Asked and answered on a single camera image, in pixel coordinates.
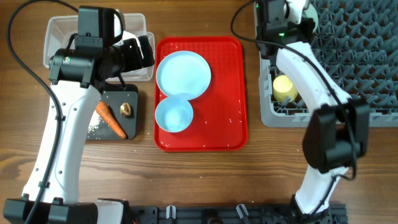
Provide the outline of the green bowl with rice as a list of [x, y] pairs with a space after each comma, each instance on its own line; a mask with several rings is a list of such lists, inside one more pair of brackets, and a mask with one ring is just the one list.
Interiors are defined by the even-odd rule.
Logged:
[[318, 28], [319, 18], [318, 18], [317, 10], [315, 9], [315, 7], [312, 4], [309, 4], [308, 9], [303, 11], [303, 18], [313, 19], [313, 21], [315, 23], [315, 27], [313, 28], [313, 33], [315, 33]]

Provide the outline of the light blue plate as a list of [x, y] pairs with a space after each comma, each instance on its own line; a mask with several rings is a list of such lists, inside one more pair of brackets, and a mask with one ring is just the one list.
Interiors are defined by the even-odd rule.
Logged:
[[190, 101], [201, 96], [211, 82], [211, 68], [199, 54], [178, 51], [165, 56], [156, 71], [159, 90], [168, 97]]

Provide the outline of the brown food scrap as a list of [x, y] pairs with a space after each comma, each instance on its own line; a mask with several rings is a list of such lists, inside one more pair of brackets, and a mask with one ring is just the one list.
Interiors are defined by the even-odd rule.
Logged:
[[131, 117], [133, 115], [133, 110], [128, 102], [124, 102], [120, 106], [120, 114], [126, 118]]

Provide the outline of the yellow plastic cup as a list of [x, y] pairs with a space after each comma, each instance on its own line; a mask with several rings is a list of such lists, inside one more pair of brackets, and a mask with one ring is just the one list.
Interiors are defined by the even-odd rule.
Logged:
[[280, 103], [283, 103], [287, 98], [290, 98], [289, 102], [294, 101], [298, 95], [297, 89], [287, 75], [279, 75], [274, 79], [272, 92], [274, 98]]

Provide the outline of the orange carrot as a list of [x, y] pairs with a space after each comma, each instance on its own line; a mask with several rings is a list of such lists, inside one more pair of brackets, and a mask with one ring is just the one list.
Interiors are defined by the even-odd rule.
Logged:
[[126, 133], [114, 119], [106, 103], [100, 101], [96, 106], [95, 111], [102, 117], [103, 121], [118, 135], [119, 138], [127, 138]]

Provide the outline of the light blue bowl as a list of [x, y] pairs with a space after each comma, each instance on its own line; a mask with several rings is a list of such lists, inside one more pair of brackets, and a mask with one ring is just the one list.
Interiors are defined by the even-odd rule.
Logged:
[[193, 121], [192, 105], [184, 99], [167, 97], [155, 109], [158, 126], [168, 133], [179, 133], [187, 129]]

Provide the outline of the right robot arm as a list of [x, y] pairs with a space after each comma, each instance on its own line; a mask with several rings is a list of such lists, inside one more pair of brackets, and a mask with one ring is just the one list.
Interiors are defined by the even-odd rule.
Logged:
[[367, 151], [370, 107], [340, 88], [314, 56], [308, 43], [313, 19], [295, 24], [285, 16], [257, 16], [255, 25], [262, 122], [271, 125], [265, 108], [275, 93], [272, 72], [288, 78], [288, 88], [296, 89], [310, 114], [302, 141], [307, 170], [284, 217], [292, 223], [316, 222], [330, 214], [339, 180], [356, 178], [358, 159]]

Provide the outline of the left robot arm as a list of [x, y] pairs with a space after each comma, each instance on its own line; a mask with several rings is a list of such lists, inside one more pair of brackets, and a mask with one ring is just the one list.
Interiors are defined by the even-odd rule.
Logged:
[[88, 126], [108, 78], [154, 64], [147, 36], [104, 43], [81, 37], [59, 49], [50, 67], [50, 108], [39, 155], [22, 196], [8, 199], [11, 223], [131, 223], [125, 200], [79, 201], [79, 171]]

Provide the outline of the grey dishwasher rack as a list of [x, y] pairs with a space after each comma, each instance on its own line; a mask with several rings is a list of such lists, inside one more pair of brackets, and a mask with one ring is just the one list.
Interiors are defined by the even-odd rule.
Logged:
[[397, 127], [397, 1], [312, 1], [317, 60], [354, 99], [371, 107], [371, 127]]

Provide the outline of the black plastic tray bin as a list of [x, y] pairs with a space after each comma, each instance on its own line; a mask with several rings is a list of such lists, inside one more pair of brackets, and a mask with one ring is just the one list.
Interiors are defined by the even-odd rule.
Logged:
[[[120, 84], [105, 84], [105, 89], [101, 95], [100, 101], [103, 101], [108, 105], [108, 108], [113, 115], [114, 119], [118, 122], [120, 127], [127, 135], [127, 139], [133, 139], [136, 136], [136, 125], [137, 125], [137, 115], [138, 115], [138, 101], [139, 92], [137, 86], [133, 84], [126, 84], [123, 88]], [[133, 115], [131, 117], [124, 117], [120, 114], [120, 106], [128, 102], [133, 110]], [[118, 135], [104, 122], [104, 127], [102, 128], [102, 137], [97, 140], [121, 140]]]

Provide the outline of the spilled white rice pile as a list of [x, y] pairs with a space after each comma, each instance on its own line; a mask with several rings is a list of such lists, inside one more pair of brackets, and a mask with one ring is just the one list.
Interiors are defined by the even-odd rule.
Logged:
[[102, 128], [104, 127], [104, 121], [102, 117], [94, 111], [90, 123], [87, 130], [87, 140], [89, 139], [101, 139], [102, 137]]

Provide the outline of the clear plastic bin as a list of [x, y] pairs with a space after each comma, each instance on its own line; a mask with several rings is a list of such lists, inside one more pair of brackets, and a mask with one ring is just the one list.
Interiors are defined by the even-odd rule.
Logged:
[[[153, 33], [146, 29], [146, 19], [141, 13], [124, 14], [126, 31], [137, 37], [146, 35], [155, 55], [155, 38]], [[49, 60], [58, 49], [65, 48], [73, 33], [78, 30], [78, 16], [57, 16], [50, 18], [44, 40], [43, 65], [49, 68]], [[152, 79], [154, 66], [142, 68], [132, 72], [122, 73], [127, 82], [146, 82]]]

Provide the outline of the red serving tray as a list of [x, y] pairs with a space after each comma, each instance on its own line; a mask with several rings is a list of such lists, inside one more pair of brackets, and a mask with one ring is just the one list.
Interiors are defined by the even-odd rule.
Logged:
[[241, 149], [248, 140], [241, 43], [230, 36], [166, 37], [157, 44], [155, 63], [182, 50], [195, 52], [206, 60], [211, 69], [210, 85], [191, 101], [191, 125], [179, 133], [168, 133], [155, 125], [155, 144], [165, 152]]

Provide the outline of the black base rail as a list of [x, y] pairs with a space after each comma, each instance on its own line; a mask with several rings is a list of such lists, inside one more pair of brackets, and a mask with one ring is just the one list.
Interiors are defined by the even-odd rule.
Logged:
[[327, 211], [309, 220], [286, 204], [266, 204], [261, 207], [168, 207], [132, 206], [135, 223], [152, 224], [206, 224], [206, 223], [325, 223], [348, 224], [346, 206], [332, 204]]

